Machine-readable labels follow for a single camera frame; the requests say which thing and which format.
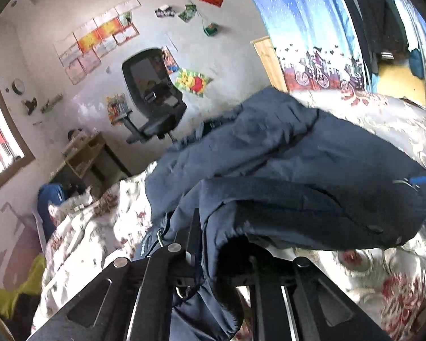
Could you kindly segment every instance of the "wall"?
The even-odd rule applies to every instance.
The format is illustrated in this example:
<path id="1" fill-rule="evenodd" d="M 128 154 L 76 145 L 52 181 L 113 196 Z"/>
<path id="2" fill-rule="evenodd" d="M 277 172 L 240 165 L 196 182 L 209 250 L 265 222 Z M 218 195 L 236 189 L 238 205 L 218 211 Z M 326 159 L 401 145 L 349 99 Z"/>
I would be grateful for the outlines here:
<path id="1" fill-rule="evenodd" d="M 126 0 L 16 0 L 8 6 L 2 18 L 18 28 L 19 41 L 28 68 L 43 96 L 63 93 L 65 99 L 51 113 L 64 131 L 77 126 L 89 126 L 105 133 L 118 157 L 131 172 L 137 173 L 151 160 L 159 157 L 168 140 L 151 140 L 141 145 L 127 145 L 130 134 L 124 126 L 112 127 L 104 105 L 105 97 L 127 92 L 121 64 L 135 53 L 148 47 L 168 43 L 166 34 L 178 51 L 173 52 L 182 67 L 197 70 L 213 78 L 205 97 L 184 96 L 188 110 L 175 137 L 197 125 L 204 117 L 213 116 L 240 103 L 254 92 L 269 85 L 264 68 L 250 41 L 267 35 L 260 15 L 252 0 L 224 0 L 221 8 L 192 0 L 210 21 L 221 26 L 215 37 L 202 31 L 200 18 L 186 24 L 178 17 L 160 18 L 154 10 L 169 4 L 177 12 L 189 0 L 139 0 L 142 6 L 133 11 L 133 22 L 140 36 L 118 47 L 103 58 L 101 66 L 84 81 L 73 86 L 66 76 L 53 47 L 54 42 L 87 20 Z M 142 125 L 145 119 L 134 112 L 132 120 Z"/>
<path id="2" fill-rule="evenodd" d="M 0 287 L 15 289 L 27 277 L 31 261 L 40 251 L 37 233 L 30 214 L 41 184 L 61 162 L 60 149 L 64 136 L 50 117 L 35 111 L 28 116 L 22 97 L 5 92 L 15 78 L 25 84 L 26 99 L 43 97 L 28 71 L 19 45 L 17 31 L 0 21 L 0 90 L 19 132 L 35 156 L 35 160 L 19 171 L 0 189 Z"/>

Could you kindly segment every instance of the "desk leg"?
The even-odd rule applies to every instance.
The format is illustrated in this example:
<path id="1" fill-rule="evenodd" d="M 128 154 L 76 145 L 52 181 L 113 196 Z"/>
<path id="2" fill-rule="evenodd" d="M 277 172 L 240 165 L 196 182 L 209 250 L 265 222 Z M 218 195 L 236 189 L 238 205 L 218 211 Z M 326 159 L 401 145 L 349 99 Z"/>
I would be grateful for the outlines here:
<path id="1" fill-rule="evenodd" d="M 130 173 L 130 171 L 124 166 L 124 164 L 120 161 L 119 158 L 114 154 L 112 150 L 110 150 L 110 147 L 104 145 L 104 151 L 107 153 L 107 155 L 110 156 L 110 158 L 114 161 L 114 163 L 120 168 L 120 170 L 125 173 L 128 177 L 132 177 L 133 175 Z"/>

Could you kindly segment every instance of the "desk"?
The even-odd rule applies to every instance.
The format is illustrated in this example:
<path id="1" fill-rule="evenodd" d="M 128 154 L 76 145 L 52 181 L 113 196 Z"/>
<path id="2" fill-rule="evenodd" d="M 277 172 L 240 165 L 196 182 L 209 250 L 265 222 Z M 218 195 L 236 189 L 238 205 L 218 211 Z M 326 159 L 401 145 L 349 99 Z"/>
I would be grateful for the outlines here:
<path id="1" fill-rule="evenodd" d="M 87 138 L 72 155 L 64 158 L 57 170 L 51 173 L 49 183 L 60 183 L 65 191 L 72 191 L 73 189 L 84 191 L 87 185 L 83 179 L 88 171 L 91 171 L 96 178 L 104 182 L 104 174 L 95 165 L 96 159 L 103 150 L 118 166 L 120 171 L 128 177 L 132 176 L 130 171 L 106 144 L 102 134 L 97 133 Z"/>

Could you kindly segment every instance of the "black chair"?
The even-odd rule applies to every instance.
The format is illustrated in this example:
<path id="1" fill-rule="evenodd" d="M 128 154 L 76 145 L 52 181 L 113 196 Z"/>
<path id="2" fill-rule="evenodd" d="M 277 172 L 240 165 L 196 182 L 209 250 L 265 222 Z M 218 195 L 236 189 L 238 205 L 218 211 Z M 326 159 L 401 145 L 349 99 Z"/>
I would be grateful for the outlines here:
<path id="1" fill-rule="evenodd" d="M 137 128 L 129 118 L 132 110 L 118 117 L 114 122 L 121 121 L 131 131 L 126 142 L 146 142 L 153 136 L 160 140 L 169 135 L 170 131 L 180 122 L 186 104 L 182 93 L 174 87 L 162 60 L 161 49 L 148 49 L 134 55 L 122 65 L 123 76 L 136 108 L 148 121 Z"/>

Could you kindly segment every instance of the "brown window frame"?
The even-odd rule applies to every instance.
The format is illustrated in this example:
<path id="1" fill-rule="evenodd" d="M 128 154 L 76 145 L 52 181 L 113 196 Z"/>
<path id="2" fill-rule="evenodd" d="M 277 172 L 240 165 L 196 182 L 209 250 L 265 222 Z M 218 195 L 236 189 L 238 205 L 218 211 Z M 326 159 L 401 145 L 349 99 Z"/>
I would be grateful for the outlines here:
<path id="1" fill-rule="evenodd" d="M 13 135 L 17 144 L 19 145 L 22 152 L 24 153 L 23 158 L 15 160 L 9 167 L 7 167 L 2 173 L 0 173 L 0 189 L 1 189 L 21 169 L 23 169 L 28 164 L 30 164 L 33 160 L 35 160 L 35 157 L 33 153 L 30 151 L 30 149 L 28 148 L 21 134 L 19 133 L 19 130 L 16 127 L 16 124 L 14 123 L 8 111 L 8 108 L 5 103 L 5 99 L 3 99 L 1 91 L 0 91 L 0 110 L 2 111 L 3 117 L 5 118 L 6 123 L 8 124 L 11 134 Z"/>

